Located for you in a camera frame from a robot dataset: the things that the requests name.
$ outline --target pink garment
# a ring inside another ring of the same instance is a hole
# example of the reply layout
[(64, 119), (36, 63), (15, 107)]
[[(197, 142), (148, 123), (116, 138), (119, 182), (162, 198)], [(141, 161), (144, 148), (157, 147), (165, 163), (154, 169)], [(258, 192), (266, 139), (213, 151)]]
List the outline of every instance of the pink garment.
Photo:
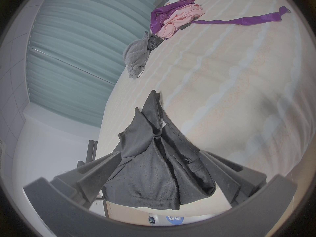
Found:
[(203, 14), (204, 12), (198, 4), (188, 4), (172, 13), (170, 17), (163, 22), (164, 26), (156, 35), (161, 38), (170, 38), (180, 26), (190, 23), (194, 17), (200, 17)]

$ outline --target blue logo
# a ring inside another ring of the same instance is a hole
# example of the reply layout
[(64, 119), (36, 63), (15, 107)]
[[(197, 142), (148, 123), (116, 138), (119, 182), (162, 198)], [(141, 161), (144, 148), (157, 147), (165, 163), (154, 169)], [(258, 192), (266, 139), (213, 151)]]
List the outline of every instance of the blue logo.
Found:
[(170, 217), (170, 216), (166, 216), (166, 219), (174, 225), (181, 225), (183, 222), (183, 217)]

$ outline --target curtain fold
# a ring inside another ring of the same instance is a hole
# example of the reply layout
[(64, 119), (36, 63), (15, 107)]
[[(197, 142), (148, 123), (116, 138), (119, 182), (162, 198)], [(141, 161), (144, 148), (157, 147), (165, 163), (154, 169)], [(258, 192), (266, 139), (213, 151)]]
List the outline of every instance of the curtain fold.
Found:
[(30, 101), (101, 126), (125, 47), (149, 30), (154, 0), (45, 0), (26, 59)]

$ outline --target purple cloth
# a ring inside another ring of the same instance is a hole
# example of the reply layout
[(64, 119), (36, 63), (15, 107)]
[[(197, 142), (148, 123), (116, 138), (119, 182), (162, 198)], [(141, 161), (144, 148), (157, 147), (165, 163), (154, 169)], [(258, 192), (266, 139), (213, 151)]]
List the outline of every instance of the purple cloth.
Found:
[(197, 20), (192, 21), (192, 24), (203, 24), (203, 25), (211, 25), (211, 24), (234, 24), (234, 25), (242, 25), (242, 26), (251, 26), (266, 22), (272, 22), (272, 21), (282, 21), (281, 16), (284, 15), (286, 12), (290, 12), (288, 8), (285, 6), (282, 6), (279, 8), (279, 12), (273, 12), (261, 16), (253, 16), (253, 17), (245, 17), (245, 18), (236, 18), (228, 21), (223, 20), (211, 20), (211, 21), (205, 21), (205, 20)]
[(194, 1), (195, 0), (179, 0), (178, 2), (173, 2), (153, 10), (150, 16), (149, 26), (153, 34), (156, 34), (163, 27), (164, 21), (168, 19), (172, 13), (183, 6), (194, 3)]

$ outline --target mattress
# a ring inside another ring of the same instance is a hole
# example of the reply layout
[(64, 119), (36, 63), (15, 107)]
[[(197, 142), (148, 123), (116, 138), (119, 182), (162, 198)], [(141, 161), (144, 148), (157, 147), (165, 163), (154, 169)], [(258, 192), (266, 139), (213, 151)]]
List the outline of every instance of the mattress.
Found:
[(149, 56), (143, 74), (123, 71), (105, 107), (96, 157), (154, 89), (180, 131), (198, 148), (261, 171), (287, 175), (315, 132), (316, 51), (286, 0), (196, 0), (202, 20), (277, 12), (281, 22), (253, 26), (192, 24)]

